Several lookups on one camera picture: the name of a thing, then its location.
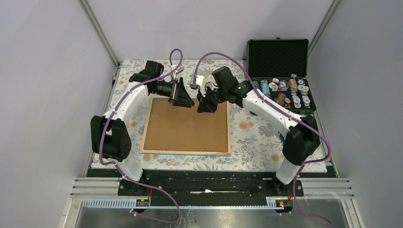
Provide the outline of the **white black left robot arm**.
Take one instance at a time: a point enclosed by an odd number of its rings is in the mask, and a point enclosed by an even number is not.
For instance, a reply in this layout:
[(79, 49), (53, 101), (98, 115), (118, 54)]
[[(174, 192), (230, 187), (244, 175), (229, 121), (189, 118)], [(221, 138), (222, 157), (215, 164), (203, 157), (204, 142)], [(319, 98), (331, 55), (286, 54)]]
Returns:
[(148, 60), (145, 68), (129, 78), (128, 88), (120, 100), (102, 116), (93, 116), (90, 121), (93, 152), (99, 155), (103, 165), (114, 165), (135, 195), (147, 191), (147, 183), (141, 178), (143, 169), (130, 158), (132, 141), (127, 122), (138, 106), (149, 95), (166, 97), (173, 106), (191, 108), (194, 101), (185, 89), (183, 79), (178, 77), (181, 65), (172, 65), (164, 74), (164, 65)]

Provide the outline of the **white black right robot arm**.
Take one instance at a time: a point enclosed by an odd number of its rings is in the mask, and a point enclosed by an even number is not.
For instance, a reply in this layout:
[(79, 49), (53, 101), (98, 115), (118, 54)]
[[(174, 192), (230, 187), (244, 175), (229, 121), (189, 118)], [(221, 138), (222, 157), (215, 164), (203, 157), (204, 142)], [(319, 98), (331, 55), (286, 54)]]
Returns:
[(320, 146), (317, 123), (312, 116), (301, 116), (268, 99), (251, 80), (239, 82), (231, 70), (224, 66), (212, 73), (217, 84), (207, 87), (204, 76), (194, 75), (191, 88), (197, 89), (199, 113), (214, 113), (218, 104), (229, 102), (244, 108), (274, 126), (284, 136), (282, 153), (284, 160), (272, 183), (273, 191), (280, 196), (291, 190), (291, 182), (297, 176), (306, 159)]

